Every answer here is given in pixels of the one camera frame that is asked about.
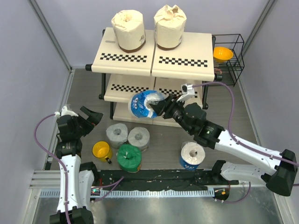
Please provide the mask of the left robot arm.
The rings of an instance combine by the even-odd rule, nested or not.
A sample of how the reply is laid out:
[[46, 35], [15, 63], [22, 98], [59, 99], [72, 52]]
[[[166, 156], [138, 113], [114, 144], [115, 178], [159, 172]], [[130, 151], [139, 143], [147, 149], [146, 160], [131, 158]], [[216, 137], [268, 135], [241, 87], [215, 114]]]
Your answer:
[[100, 123], [103, 114], [80, 108], [88, 118], [72, 111], [65, 105], [57, 118], [58, 143], [55, 155], [59, 159], [60, 195], [57, 212], [50, 216], [51, 224], [92, 224], [89, 208], [91, 189], [100, 179], [93, 162], [81, 162], [81, 138], [88, 135]]

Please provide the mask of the grey paper roll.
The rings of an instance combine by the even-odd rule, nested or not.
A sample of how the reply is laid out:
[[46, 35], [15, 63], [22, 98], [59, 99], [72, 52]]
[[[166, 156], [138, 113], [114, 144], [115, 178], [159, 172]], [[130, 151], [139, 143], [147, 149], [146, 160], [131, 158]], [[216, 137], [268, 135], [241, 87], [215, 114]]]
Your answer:
[[149, 148], [150, 133], [144, 127], [135, 127], [128, 134], [128, 142], [141, 152], [145, 152]]
[[128, 128], [123, 123], [114, 124], [106, 129], [106, 135], [111, 147], [119, 149], [128, 141]]

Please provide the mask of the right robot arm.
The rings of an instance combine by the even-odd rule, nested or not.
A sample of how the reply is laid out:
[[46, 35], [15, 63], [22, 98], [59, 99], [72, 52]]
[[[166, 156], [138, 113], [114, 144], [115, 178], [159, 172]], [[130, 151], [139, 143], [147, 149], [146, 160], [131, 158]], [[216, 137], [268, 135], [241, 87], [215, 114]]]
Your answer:
[[293, 151], [270, 150], [243, 140], [207, 120], [206, 112], [197, 103], [184, 105], [173, 95], [150, 106], [158, 116], [174, 119], [199, 145], [232, 154], [250, 163], [239, 171], [234, 171], [235, 166], [228, 162], [216, 163], [216, 170], [211, 172], [214, 183], [241, 179], [257, 181], [278, 195], [291, 195], [299, 166]]

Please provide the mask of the cream roll with brown band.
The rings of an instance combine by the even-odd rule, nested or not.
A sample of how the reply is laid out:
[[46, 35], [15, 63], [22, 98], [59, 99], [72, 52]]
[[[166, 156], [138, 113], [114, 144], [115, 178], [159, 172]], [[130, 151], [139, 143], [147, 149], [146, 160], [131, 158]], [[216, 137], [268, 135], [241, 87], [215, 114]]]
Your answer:
[[119, 47], [125, 52], [138, 51], [146, 42], [143, 14], [137, 10], [121, 10], [111, 19]]

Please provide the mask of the blue roll front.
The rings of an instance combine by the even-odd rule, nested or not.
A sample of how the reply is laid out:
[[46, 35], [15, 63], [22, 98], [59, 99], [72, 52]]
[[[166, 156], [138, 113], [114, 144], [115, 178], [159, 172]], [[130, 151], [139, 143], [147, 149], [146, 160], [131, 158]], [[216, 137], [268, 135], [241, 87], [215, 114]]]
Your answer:
[[196, 142], [184, 142], [181, 147], [179, 162], [186, 170], [196, 170], [205, 159], [204, 148]]

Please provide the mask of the blue roll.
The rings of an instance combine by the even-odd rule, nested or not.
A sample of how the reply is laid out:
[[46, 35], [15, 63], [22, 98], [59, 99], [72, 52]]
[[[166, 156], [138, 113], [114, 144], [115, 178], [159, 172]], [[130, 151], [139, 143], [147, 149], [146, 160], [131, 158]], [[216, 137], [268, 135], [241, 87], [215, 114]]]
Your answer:
[[181, 147], [179, 162], [186, 170], [196, 170], [205, 159], [204, 148], [196, 142], [184, 142]]
[[157, 113], [151, 105], [157, 105], [165, 98], [163, 93], [155, 90], [142, 91], [129, 100], [128, 109], [137, 118], [154, 119], [157, 117]]

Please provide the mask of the cream paper roll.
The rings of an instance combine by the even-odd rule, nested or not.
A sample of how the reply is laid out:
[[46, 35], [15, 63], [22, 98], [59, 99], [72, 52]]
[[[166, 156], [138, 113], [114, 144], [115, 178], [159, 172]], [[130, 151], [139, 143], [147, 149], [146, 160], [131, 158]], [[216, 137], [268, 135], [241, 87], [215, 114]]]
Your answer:
[[186, 14], [177, 5], [165, 5], [154, 16], [155, 42], [164, 50], [176, 48], [183, 38]]

